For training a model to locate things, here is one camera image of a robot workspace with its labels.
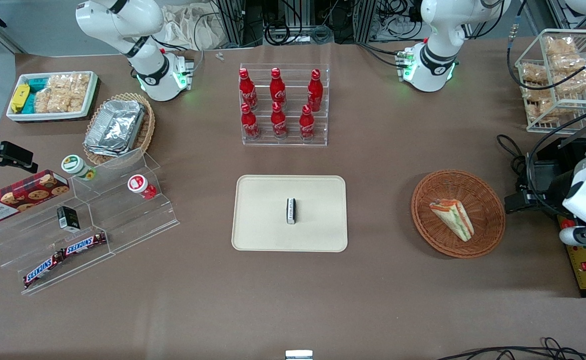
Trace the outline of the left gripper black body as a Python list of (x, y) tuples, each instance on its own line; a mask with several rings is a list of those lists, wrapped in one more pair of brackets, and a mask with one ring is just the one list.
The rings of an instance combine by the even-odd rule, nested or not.
[(537, 181), (537, 190), (545, 196), (545, 201), (557, 210), (567, 214), (567, 209), (562, 205), (572, 186), (573, 173), (565, 172), (554, 176), (550, 173), (542, 174)]

